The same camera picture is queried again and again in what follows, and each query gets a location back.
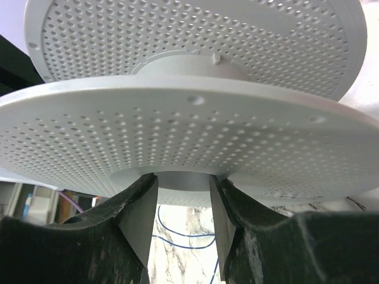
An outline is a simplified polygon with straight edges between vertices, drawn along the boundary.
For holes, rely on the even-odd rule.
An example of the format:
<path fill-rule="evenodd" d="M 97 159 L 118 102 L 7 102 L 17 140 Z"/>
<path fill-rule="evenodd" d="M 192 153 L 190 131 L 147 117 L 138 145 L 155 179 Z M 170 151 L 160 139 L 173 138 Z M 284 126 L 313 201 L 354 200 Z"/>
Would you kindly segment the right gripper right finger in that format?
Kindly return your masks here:
<path fill-rule="evenodd" d="M 226 283 L 377 283 L 377 212 L 282 215 L 210 176 L 220 278 Z"/>

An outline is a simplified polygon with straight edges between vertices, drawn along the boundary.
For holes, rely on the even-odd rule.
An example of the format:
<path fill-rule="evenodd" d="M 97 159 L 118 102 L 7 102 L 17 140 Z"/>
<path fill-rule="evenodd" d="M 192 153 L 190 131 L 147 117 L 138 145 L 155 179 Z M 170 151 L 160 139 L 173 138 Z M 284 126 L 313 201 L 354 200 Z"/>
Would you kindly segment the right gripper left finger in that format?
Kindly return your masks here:
<path fill-rule="evenodd" d="M 158 178 L 61 224 L 1 219 L 2 283 L 148 283 Z"/>

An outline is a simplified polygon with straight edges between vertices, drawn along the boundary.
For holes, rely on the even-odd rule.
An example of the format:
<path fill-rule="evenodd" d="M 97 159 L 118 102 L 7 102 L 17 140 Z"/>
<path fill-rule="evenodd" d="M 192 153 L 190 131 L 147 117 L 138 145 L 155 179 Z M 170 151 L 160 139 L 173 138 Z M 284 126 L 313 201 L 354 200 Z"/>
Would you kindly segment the grey plastic cable spool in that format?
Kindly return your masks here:
<path fill-rule="evenodd" d="M 204 205 L 209 178 L 267 205 L 378 187 L 378 121 L 348 105 L 359 1 L 28 1 L 41 85 L 1 97 L 1 179 L 111 197 L 159 178 Z"/>

